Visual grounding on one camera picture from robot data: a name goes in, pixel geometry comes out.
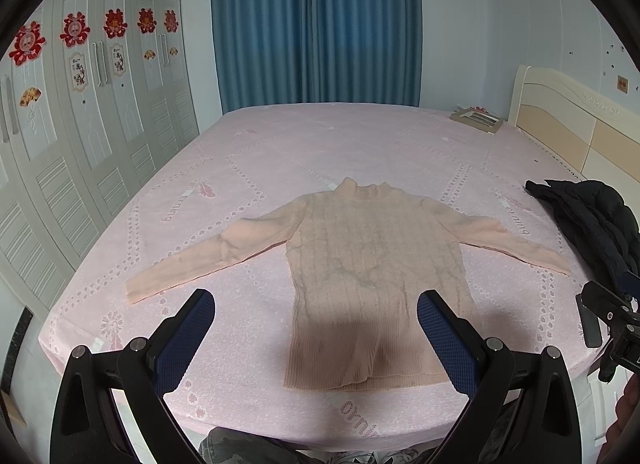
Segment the person's right hand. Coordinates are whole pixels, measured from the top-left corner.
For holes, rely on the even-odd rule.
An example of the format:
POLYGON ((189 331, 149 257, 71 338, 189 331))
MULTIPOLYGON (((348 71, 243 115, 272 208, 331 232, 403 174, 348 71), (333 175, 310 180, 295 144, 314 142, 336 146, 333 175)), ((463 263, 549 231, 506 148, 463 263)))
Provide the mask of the person's right hand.
POLYGON ((615 406, 615 422, 605 432, 605 443, 601 447, 598 463, 602 463, 608 452, 615 446, 624 428, 628 424, 634 409, 639 402, 639 375, 634 374, 628 380, 623 395, 617 400, 615 406))

